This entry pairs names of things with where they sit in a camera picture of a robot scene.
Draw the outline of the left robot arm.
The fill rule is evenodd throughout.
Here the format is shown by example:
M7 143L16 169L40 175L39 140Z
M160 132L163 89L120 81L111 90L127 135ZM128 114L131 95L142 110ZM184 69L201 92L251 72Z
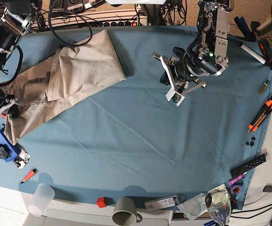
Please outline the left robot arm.
M179 99L197 88L205 88L202 76L219 76L229 65L227 56L229 13L232 0L200 0L197 20L198 35L187 47L173 48L175 57L167 59L154 53L165 72L160 83L169 85L168 99Z

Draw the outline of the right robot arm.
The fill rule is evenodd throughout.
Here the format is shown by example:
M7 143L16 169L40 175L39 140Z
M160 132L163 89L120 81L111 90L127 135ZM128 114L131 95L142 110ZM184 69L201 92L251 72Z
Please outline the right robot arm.
M5 8L0 19L0 71L15 49L19 52L19 61L14 76L0 83L0 110L6 107L3 112L11 118L17 118L19 109L15 96L7 94L2 88L11 84L18 76L23 61L23 52L18 44L41 15L42 1L9 0L4 4Z

